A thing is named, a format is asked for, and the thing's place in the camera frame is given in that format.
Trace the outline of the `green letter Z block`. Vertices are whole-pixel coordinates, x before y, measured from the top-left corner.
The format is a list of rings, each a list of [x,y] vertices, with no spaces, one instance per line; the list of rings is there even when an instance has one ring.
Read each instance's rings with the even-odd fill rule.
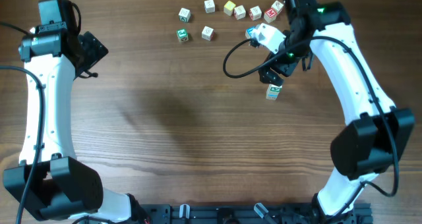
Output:
[[[278,94],[281,92],[281,90],[282,90],[282,86],[276,86],[276,85],[273,85],[273,84],[269,84],[266,95],[269,96],[269,97],[277,97]]]

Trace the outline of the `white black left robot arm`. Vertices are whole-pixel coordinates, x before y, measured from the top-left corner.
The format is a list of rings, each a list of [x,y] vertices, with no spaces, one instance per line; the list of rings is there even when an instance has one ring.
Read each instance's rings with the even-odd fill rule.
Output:
[[[77,78],[108,53],[81,30],[78,6],[69,0],[38,3],[41,23],[25,32],[19,54],[28,83],[26,134],[18,165],[6,169],[3,184],[18,201],[16,221],[27,211],[38,221],[149,223],[131,194],[103,187],[99,174],[81,163],[71,135],[71,90]]]

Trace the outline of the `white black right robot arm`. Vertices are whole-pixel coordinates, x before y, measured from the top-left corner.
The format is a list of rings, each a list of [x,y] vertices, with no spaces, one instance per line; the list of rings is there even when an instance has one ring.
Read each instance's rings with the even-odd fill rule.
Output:
[[[260,24],[251,34],[270,52],[258,73],[262,83],[281,86],[298,64],[317,58],[329,76],[346,125],[330,145],[334,170],[313,210],[315,219],[332,223],[350,214],[358,195],[381,173],[398,172],[415,117],[398,109],[379,86],[341,3],[283,1],[289,29]]]

